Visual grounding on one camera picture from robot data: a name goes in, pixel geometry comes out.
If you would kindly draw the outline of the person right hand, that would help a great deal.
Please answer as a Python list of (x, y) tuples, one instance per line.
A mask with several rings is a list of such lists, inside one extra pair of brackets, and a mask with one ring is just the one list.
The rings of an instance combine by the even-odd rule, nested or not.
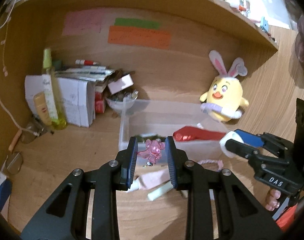
[(268, 211), (273, 211), (280, 206), (279, 198), (281, 197), (281, 192), (276, 189), (270, 189), (265, 198), (265, 208)]

